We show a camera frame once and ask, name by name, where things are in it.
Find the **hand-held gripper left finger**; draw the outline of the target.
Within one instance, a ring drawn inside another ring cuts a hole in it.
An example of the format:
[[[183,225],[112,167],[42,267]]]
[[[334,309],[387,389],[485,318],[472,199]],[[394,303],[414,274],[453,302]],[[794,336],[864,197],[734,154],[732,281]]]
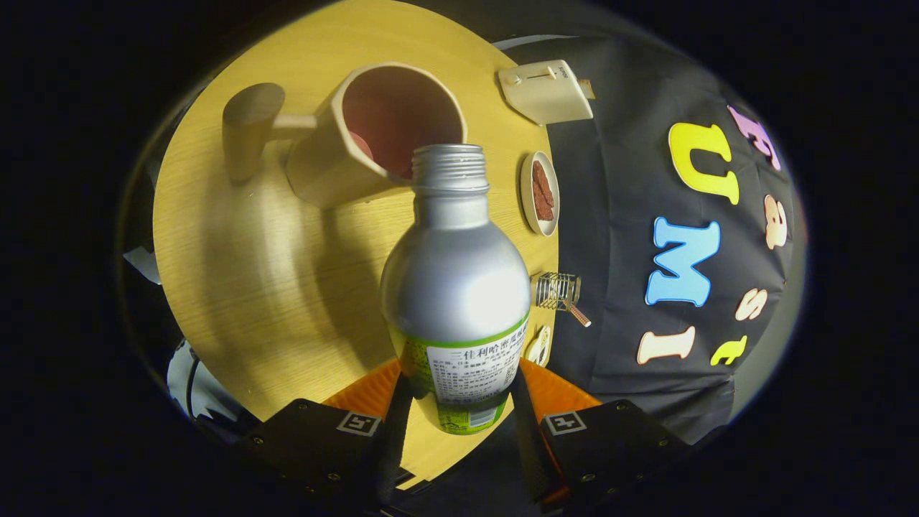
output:
[[[292,400],[240,439],[240,456],[308,508],[382,508],[399,478],[411,400],[389,360],[325,401]]]

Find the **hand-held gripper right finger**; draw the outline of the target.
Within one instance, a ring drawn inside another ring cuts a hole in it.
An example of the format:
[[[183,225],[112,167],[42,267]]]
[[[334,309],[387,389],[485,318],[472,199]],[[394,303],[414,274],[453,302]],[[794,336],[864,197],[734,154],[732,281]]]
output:
[[[529,497],[543,513],[574,513],[633,491],[691,451],[626,399],[602,403],[530,360],[510,395]]]

